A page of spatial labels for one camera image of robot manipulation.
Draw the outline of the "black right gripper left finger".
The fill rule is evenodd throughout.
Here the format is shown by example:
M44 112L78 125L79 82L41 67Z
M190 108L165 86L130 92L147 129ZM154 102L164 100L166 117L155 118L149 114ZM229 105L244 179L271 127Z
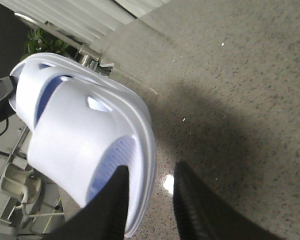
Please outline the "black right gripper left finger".
M123 240L129 207L129 170L117 167L93 200L47 240Z

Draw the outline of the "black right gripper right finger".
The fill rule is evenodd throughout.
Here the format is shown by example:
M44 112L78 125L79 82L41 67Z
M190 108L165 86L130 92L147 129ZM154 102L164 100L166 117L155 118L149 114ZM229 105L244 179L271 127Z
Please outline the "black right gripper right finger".
M174 169L173 210L182 240L278 240L215 192L184 161Z

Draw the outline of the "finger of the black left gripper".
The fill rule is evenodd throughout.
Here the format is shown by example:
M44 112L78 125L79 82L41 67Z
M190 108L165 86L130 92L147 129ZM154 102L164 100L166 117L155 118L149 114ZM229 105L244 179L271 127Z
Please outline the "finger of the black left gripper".
M15 114L9 100L17 90L17 82L13 76L0 79L0 122Z

